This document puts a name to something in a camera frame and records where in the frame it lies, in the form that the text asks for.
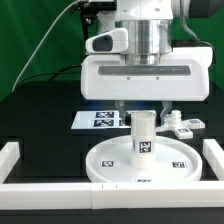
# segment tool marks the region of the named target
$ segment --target round white tray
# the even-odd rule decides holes
[[[200,180],[202,160],[190,146],[156,137],[155,162],[149,169],[131,165],[131,136],[104,141],[86,157],[86,171],[92,182],[169,182]]]

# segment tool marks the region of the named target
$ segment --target cable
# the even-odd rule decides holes
[[[196,42],[200,42],[198,36],[187,26],[185,20],[185,13],[184,13],[184,0],[180,0],[180,19],[184,30],[191,36]]]
[[[74,72],[51,72],[51,73],[43,73],[43,74],[37,74],[37,75],[31,75],[31,76],[28,76],[22,80],[20,80],[17,85],[15,86],[15,90],[25,81],[27,81],[28,79],[33,79],[33,78],[36,78],[36,77],[39,77],[39,76],[48,76],[48,75],[69,75],[69,74],[74,74]]]
[[[12,92],[14,92],[20,78],[22,77],[22,75],[24,74],[24,72],[26,71],[26,69],[28,68],[28,66],[30,65],[30,63],[32,62],[33,58],[35,57],[35,55],[37,54],[38,50],[41,48],[42,44],[44,43],[44,41],[46,40],[46,38],[48,37],[49,33],[51,32],[51,30],[54,28],[54,26],[56,25],[56,23],[58,22],[58,20],[65,14],[65,12],[70,9],[72,6],[76,5],[78,2],[82,2],[83,0],[77,0],[73,3],[71,3],[70,5],[68,5],[61,13],[60,15],[55,19],[55,21],[52,23],[52,25],[50,26],[50,28],[48,29],[48,31],[46,32],[46,34],[44,35],[44,37],[42,38],[42,40],[40,41],[40,43],[38,44],[37,48],[35,49],[35,51],[33,52],[33,54],[31,55],[30,59],[27,61],[27,63],[25,64],[24,68],[22,69],[22,71],[20,72],[19,76],[17,77],[13,88],[12,88]]]
[[[65,72],[65,71],[68,71],[68,70],[73,69],[73,68],[81,68],[81,65],[71,65],[71,66],[65,67],[65,68],[59,70],[57,73],[55,73],[55,74],[49,79],[49,81],[53,81],[55,78],[57,78],[58,75],[60,75],[61,72]]]

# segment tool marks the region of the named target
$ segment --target black tabletop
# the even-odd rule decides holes
[[[215,138],[224,144],[224,92],[210,84],[204,102],[174,102],[183,119],[199,118],[205,130],[183,142],[200,154],[202,142]],[[126,102],[128,110],[161,112],[161,102]],[[72,130],[77,111],[115,110],[113,101],[87,101],[80,82],[32,82],[0,103],[0,148],[19,141],[21,158],[8,183],[89,182],[85,171],[88,151],[103,140],[130,134],[130,129]],[[160,135],[176,139],[173,132]],[[203,158],[202,181],[216,180]],[[223,208],[111,209],[60,211],[0,211],[0,223],[223,223]]]

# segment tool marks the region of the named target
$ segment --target green backdrop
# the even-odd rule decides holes
[[[1,0],[0,2],[0,100],[7,96],[32,52],[59,13],[72,0]],[[189,26],[202,40],[211,42],[217,52],[210,79],[224,89],[224,9],[209,19],[189,19]],[[188,39],[175,19],[173,38]],[[54,72],[83,58],[83,39],[79,14],[66,13],[24,74]],[[60,79],[79,79],[75,75]]]

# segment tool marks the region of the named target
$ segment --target white block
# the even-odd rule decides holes
[[[0,184],[5,181],[19,157],[18,142],[8,142],[0,151]]]
[[[203,155],[219,180],[224,180],[224,152],[215,139],[205,139]]]

